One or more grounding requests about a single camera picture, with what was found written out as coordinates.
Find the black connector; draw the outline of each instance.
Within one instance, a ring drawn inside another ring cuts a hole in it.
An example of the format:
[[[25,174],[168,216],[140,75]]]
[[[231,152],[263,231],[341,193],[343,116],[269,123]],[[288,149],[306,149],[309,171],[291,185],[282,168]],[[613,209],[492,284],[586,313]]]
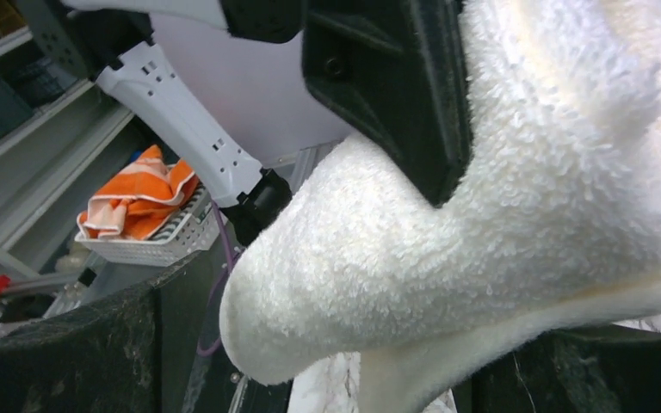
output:
[[[237,241],[250,245],[260,232],[275,222],[293,198],[290,185],[273,170],[262,170],[262,179],[250,194],[240,194],[239,204],[221,212],[234,226]]]
[[[84,285],[85,287],[89,287],[92,285],[92,281],[94,281],[95,278],[97,278],[95,271],[93,271],[91,268],[85,268],[82,270],[82,273],[77,279],[77,282]]]

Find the white towel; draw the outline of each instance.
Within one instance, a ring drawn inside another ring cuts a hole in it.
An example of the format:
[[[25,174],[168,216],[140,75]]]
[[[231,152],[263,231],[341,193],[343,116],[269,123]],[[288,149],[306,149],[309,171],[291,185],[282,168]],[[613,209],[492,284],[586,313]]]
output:
[[[540,333],[661,313],[661,0],[470,0],[473,160],[435,210],[360,135],[246,251],[226,352],[275,384],[361,352],[417,413]]]

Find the orange towel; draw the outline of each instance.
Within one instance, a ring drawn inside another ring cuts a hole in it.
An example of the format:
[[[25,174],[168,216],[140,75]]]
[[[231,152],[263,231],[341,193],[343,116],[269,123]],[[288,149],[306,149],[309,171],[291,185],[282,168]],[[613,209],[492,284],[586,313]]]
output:
[[[86,238],[150,238],[196,190],[199,178],[183,160],[169,170],[158,146],[120,171],[77,217]]]

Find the screw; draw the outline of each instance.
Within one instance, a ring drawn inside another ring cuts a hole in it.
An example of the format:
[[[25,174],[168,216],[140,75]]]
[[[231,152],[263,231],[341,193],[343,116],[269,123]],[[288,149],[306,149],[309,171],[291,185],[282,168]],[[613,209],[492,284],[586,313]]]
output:
[[[333,56],[325,60],[325,73],[331,77],[340,77],[345,70],[343,61],[338,56]]]

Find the white wall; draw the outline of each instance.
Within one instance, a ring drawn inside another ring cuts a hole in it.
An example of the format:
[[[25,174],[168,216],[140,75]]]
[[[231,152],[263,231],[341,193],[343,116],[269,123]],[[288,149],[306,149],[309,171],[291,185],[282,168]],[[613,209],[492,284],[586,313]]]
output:
[[[261,161],[344,138],[351,128],[306,91],[301,38],[233,39],[208,25],[153,15],[155,39],[178,75],[245,150]]]

